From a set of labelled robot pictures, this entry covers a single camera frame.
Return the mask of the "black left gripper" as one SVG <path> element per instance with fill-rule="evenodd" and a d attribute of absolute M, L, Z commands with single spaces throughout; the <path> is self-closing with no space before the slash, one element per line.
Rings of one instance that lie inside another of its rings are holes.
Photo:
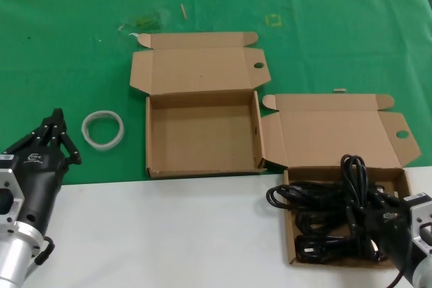
<path fill-rule="evenodd" d="M 69 156 L 59 149 L 61 145 Z M 68 166 L 82 164 L 67 134 L 63 110 L 54 109 L 36 129 L 2 153 L 1 168 L 13 171 L 24 195 L 17 220 L 45 234 Z"/>

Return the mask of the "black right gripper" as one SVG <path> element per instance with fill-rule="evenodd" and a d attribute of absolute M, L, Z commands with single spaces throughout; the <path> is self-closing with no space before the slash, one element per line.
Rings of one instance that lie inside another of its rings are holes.
<path fill-rule="evenodd" d="M 411 216 L 407 208 L 400 207 L 399 198 L 373 191 L 375 208 L 368 210 L 367 197 L 360 202 L 346 197 L 346 218 L 351 234 L 369 234 L 379 250 L 405 277 L 412 277 L 424 259 L 424 253 L 414 244 L 411 235 Z"/>

